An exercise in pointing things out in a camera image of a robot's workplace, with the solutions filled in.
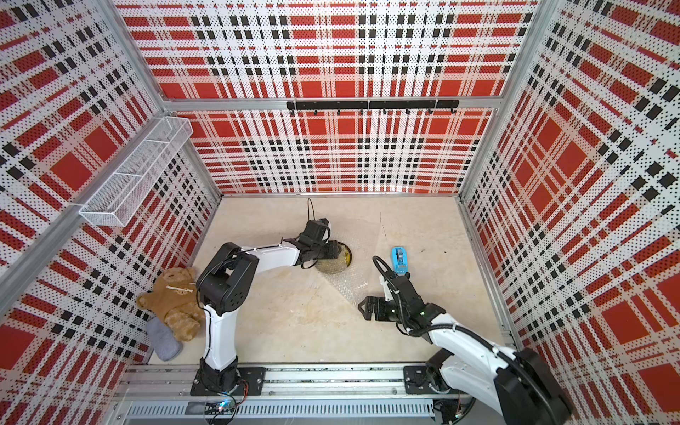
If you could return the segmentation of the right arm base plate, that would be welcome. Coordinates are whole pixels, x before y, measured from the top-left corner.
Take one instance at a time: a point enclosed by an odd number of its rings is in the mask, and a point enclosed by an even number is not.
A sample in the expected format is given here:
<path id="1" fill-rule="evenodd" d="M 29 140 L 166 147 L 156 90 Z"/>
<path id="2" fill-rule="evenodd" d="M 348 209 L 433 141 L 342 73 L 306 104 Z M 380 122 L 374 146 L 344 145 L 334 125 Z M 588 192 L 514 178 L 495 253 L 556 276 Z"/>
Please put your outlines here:
<path id="1" fill-rule="evenodd" d="M 451 389 L 432 366 L 409 366 L 403 369 L 405 391 L 410 395 L 448 394 Z"/>

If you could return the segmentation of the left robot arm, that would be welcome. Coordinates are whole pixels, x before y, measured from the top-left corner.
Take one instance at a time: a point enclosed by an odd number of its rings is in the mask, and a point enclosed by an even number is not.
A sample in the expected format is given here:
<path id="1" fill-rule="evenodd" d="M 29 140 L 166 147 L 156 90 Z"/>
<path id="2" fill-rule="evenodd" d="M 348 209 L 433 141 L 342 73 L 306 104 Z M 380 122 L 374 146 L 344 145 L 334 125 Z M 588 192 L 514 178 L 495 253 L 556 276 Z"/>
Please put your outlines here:
<path id="1" fill-rule="evenodd" d="M 244 379 L 238 370 L 237 316 L 257 274 L 282 267 L 315 267 L 340 260 L 342 246 L 331 238 L 329 220 L 310 219 L 294 238 L 265 247 L 223 244 L 197 282 L 198 303 L 206 318 L 205 353 L 191 388 L 193 396 L 231 395 Z"/>

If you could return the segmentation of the yellow patterned dinner plate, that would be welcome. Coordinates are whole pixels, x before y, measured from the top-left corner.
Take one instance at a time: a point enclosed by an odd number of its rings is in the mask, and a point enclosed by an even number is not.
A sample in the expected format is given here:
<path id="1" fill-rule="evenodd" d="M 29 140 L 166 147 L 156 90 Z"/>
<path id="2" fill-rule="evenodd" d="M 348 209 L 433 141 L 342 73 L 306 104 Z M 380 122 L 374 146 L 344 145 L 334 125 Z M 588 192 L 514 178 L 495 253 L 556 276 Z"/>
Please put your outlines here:
<path id="1" fill-rule="evenodd" d="M 340 273 L 350 267 L 352 264 L 352 252 L 349 247 L 341 242 L 338 242 L 338 256 L 331 260 L 330 270 L 334 273 Z"/>

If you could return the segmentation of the clear bubble wrap sheet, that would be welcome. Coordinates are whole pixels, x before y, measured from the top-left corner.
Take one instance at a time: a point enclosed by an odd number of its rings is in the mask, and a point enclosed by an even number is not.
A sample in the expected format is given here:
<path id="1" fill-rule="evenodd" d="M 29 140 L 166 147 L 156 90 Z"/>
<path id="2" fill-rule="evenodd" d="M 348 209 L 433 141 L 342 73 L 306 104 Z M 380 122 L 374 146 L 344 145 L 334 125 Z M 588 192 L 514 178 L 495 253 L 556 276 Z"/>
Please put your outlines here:
<path id="1" fill-rule="evenodd" d="M 378 223 L 362 219 L 341 218 L 330 222 L 331 241 L 338 242 L 340 254 L 335 260 L 319 260 L 315 268 L 352 306 L 365 297 L 384 295 L 373 257 L 378 254 Z"/>

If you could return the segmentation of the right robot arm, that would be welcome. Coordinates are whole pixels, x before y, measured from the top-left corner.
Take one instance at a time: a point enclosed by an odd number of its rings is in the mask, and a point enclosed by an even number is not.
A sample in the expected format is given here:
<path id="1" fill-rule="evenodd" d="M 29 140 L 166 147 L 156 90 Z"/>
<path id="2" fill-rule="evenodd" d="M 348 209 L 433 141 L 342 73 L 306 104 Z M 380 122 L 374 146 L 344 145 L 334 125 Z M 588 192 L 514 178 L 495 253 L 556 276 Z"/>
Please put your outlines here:
<path id="1" fill-rule="evenodd" d="M 517 352 L 463 326 L 441 306 L 424 302 L 409 274 L 383 272 L 382 286 L 382 297 L 359 302 L 363 318 L 393 322 L 402 334 L 438 349 L 424 367 L 407 370 L 408 393 L 465 393 L 507 424 L 564 424 L 571 418 L 571 401 L 536 352 Z"/>

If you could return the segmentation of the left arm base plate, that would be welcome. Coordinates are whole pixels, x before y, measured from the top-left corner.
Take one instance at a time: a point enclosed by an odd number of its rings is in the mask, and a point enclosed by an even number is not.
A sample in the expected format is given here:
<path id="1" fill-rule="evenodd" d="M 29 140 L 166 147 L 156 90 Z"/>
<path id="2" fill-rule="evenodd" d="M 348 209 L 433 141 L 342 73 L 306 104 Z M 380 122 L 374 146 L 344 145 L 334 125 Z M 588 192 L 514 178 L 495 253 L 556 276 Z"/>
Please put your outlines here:
<path id="1" fill-rule="evenodd" d="M 238 367 L 217 378 L 200 369 L 194 378 L 191 396 L 260 396 L 266 372 L 265 368 Z"/>

